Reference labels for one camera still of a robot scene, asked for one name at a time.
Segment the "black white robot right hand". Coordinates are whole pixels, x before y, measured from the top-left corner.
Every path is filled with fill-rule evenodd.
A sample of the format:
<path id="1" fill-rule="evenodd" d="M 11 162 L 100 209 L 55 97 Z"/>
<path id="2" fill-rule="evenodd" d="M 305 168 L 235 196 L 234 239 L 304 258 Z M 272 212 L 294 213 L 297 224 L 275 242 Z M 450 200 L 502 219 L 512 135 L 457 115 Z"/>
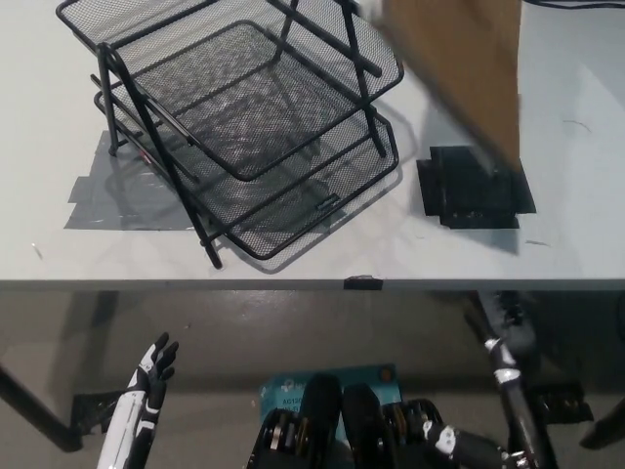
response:
<path id="1" fill-rule="evenodd" d="M 557 464 L 541 439 L 523 392 L 517 362 L 501 338 L 489 337 L 483 345 L 489 354 L 501 403 L 519 448 L 504 449 L 486 437 L 432 420 L 421 425 L 425 444 L 464 468 L 555 468 Z"/>

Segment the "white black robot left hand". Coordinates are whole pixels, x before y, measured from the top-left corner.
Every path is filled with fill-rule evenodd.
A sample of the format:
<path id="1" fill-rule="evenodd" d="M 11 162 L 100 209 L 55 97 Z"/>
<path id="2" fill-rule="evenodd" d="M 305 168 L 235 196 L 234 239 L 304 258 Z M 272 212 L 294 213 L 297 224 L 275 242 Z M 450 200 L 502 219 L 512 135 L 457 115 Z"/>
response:
<path id="1" fill-rule="evenodd" d="M 146 350 L 117 400 L 99 469 L 146 467 L 178 349 L 164 332 Z"/>

